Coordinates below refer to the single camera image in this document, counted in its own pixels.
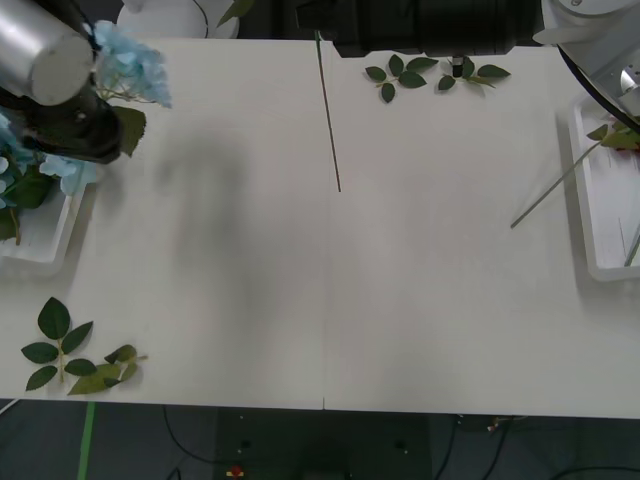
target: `white tray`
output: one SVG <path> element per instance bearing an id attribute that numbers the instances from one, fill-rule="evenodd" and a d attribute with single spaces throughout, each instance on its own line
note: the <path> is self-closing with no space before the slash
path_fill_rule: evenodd
<path id="1" fill-rule="evenodd" d="M 40 208 L 23 211 L 20 246 L 15 239 L 0 242 L 0 276 L 53 276 L 60 271 L 85 188 L 67 197 L 54 186 Z"/>
<path id="2" fill-rule="evenodd" d="M 603 123 L 612 117 L 595 100 L 575 100 L 569 110 L 574 161 L 593 145 L 587 134 Z M 640 226 L 640 157 L 597 148 L 576 169 L 576 181 L 589 273 L 603 282 L 640 278 L 640 252 L 624 267 Z"/>

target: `white table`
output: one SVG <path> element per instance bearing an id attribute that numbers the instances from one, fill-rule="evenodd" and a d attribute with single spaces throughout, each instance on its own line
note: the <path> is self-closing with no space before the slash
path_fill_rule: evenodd
<path id="1" fill-rule="evenodd" d="M 400 91 L 334 55 L 344 193 L 331 196 L 330 409 L 640 417 L 640 283 L 586 270 L 575 187 L 510 223 L 570 165 L 581 89 L 552 49 L 477 59 L 496 90 Z"/>
<path id="2" fill-rule="evenodd" d="M 640 417 L 639 284 L 589 278 L 575 190 L 508 227 L 571 161 L 555 51 L 384 105 L 362 71 L 390 54 L 325 46 L 338 194 L 312 43 L 154 45 L 174 110 L 146 108 L 61 276 L 0 284 L 0 396 L 55 295 L 95 321 L 86 356 L 150 355 L 99 401 Z"/>
<path id="3" fill-rule="evenodd" d="M 146 136 L 108 170 L 62 275 L 0 284 L 0 397 L 24 395 L 35 366 L 20 348 L 55 295 L 75 325 L 95 322 L 87 357 L 149 355 L 131 385 L 91 398 L 319 409 L 331 148 L 315 46 L 153 45 L 173 110 L 145 106 Z"/>

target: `black cable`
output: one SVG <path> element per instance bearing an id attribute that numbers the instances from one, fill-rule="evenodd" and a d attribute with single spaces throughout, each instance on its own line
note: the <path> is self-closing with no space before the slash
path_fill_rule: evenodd
<path id="1" fill-rule="evenodd" d="M 502 453 L 502 449 L 504 448 L 504 443 L 507 440 L 507 434 L 509 433 L 509 430 L 511 429 L 512 424 L 513 424 L 513 420 L 509 420 L 504 426 L 504 429 L 502 430 L 502 437 L 500 437 L 500 443 L 498 443 L 496 454 L 493 457 L 493 462 L 491 462 L 491 466 L 487 470 L 487 473 L 485 473 L 484 476 L 482 477 L 482 480 L 487 480 L 493 473 L 493 470 L 496 468 L 496 465 L 498 464 L 498 460 L 500 459 L 500 454 Z"/>
<path id="2" fill-rule="evenodd" d="M 447 453 L 444 455 L 444 460 L 442 461 L 442 465 L 438 469 L 438 473 L 433 477 L 433 480 L 440 480 L 440 477 L 444 473 L 447 465 L 449 464 L 449 459 L 451 458 L 451 452 L 453 451 L 453 442 L 456 439 L 456 432 L 458 431 L 458 417 L 456 415 L 453 416 L 453 425 L 451 427 L 451 437 L 449 438 L 449 446 L 447 447 Z"/>
<path id="3" fill-rule="evenodd" d="M 204 17 L 204 24 L 207 27 L 207 31 L 204 32 L 204 38 L 209 38 L 209 17 L 207 16 L 207 12 L 204 11 L 204 8 L 202 8 L 202 6 L 198 3 L 198 0 L 192 1 L 196 4 L 196 7 L 200 9 L 200 11 L 202 12 L 202 16 Z"/>
<path id="4" fill-rule="evenodd" d="M 200 455 L 196 455 L 195 453 L 190 452 L 189 450 L 187 450 L 185 447 L 182 446 L 182 444 L 178 441 L 178 439 L 174 435 L 173 430 L 171 429 L 171 424 L 169 423 L 169 415 L 167 414 L 166 405 L 162 406 L 162 413 L 164 414 L 164 423 L 167 426 L 167 430 L 169 431 L 169 435 L 171 436 L 173 443 L 175 443 L 176 446 L 180 450 L 182 450 L 183 453 L 185 453 L 186 455 L 190 456 L 195 460 L 198 460 L 199 462 L 207 463 L 209 465 L 234 465 L 237 463 L 237 462 L 229 462 L 229 461 L 221 461 L 221 460 L 209 460 L 207 458 L 201 457 Z"/>
<path id="5" fill-rule="evenodd" d="M 180 471 L 179 468 L 174 468 L 173 470 L 171 470 L 171 473 L 167 477 L 167 480 L 173 480 L 174 477 L 177 478 L 178 480 L 182 480 L 182 472 Z"/>
<path id="6" fill-rule="evenodd" d="M 580 472 L 628 472 L 628 473 L 640 473 L 640 468 L 631 468 L 631 467 L 580 467 L 580 468 L 570 468 L 568 470 L 564 470 L 553 477 L 550 480 L 560 480 L 563 477 L 567 477 L 569 475 L 573 475 L 574 473 Z"/>
<path id="7" fill-rule="evenodd" d="M 593 99 L 600 104 L 602 108 L 604 108 L 607 112 L 613 115 L 617 120 L 619 120 L 620 122 L 625 124 L 627 127 L 629 127 L 631 130 L 633 130 L 634 132 L 640 135 L 640 124 L 634 122 L 632 119 L 629 118 L 627 114 L 625 114 L 622 110 L 620 110 L 613 103 L 607 100 L 607 98 L 605 98 L 605 96 L 602 95 L 598 91 L 598 89 L 589 81 L 589 79 L 582 72 L 580 67 L 578 67 L 578 65 L 576 65 L 576 63 L 569 58 L 569 56 L 565 53 L 565 51 L 562 50 L 562 48 L 560 47 L 558 47 L 558 50 L 560 51 L 560 55 L 562 56 L 564 63 L 567 64 L 567 67 L 569 67 L 569 70 L 571 71 L 573 76 L 576 77 L 576 80 L 578 80 L 580 85 L 582 85 L 582 88 L 584 88 L 587 91 L 587 93 L 591 95 Z"/>

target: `silver cylinder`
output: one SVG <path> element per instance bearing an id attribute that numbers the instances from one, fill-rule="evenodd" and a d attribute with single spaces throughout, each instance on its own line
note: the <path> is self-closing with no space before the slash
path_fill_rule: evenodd
<path id="1" fill-rule="evenodd" d="M 45 106 L 75 96 L 93 68 L 91 46 L 32 0 L 0 0 L 0 86 Z"/>

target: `green tape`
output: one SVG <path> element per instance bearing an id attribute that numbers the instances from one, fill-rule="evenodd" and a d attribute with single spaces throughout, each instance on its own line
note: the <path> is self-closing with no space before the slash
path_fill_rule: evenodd
<path id="1" fill-rule="evenodd" d="M 84 432 L 80 444 L 80 463 L 78 465 L 78 480 L 87 479 L 89 469 L 89 450 L 91 450 L 91 434 L 93 432 L 93 419 L 96 413 L 95 402 L 87 403 L 87 415 L 84 417 Z"/>

